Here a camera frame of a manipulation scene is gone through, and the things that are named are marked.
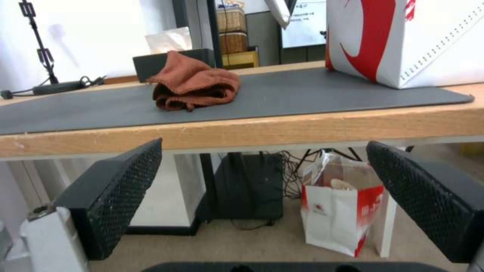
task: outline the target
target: red and white paper bag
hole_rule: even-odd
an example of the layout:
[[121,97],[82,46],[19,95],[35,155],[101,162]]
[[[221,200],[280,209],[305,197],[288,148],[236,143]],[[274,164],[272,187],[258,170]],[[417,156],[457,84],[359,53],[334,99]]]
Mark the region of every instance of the red and white paper bag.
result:
[[484,81],[484,1],[327,0],[326,67],[404,89]]
[[302,189],[306,243],[357,257],[384,187],[370,165],[324,154],[322,170]]

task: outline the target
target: computer screen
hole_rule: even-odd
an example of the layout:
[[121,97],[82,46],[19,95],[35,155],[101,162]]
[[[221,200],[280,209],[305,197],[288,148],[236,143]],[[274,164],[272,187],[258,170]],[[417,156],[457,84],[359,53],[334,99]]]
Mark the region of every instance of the computer screen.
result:
[[297,0],[288,27],[281,28],[282,48],[324,45],[326,1]]

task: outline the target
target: plastic bag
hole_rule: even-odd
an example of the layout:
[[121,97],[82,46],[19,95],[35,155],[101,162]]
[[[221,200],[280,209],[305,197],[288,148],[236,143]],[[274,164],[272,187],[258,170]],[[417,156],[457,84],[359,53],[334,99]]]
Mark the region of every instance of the plastic bag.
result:
[[357,257],[383,198],[373,168],[323,153],[303,179],[311,180],[302,189],[306,243]]

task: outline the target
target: wooden desk edge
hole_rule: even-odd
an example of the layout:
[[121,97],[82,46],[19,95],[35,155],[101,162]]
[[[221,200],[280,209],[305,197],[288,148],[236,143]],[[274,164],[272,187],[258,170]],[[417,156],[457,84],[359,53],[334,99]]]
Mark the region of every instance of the wooden desk edge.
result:
[[[307,62],[240,69],[240,75],[316,68]],[[100,86],[92,91],[132,86]],[[371,139],[484,135],[484,84],[449,87],[468,93],[469,104],[412,107],[343,113],[264,117],[0,136],[0,157],[117,153],[153,138],[164,150],[294,145]]]

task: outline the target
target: white box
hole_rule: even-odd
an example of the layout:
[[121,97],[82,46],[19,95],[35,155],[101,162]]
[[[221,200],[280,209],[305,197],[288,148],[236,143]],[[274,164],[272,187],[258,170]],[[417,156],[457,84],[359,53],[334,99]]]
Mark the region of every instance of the white box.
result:
[[404,89],[484,81],[484,0],[327,0],[326,67]]

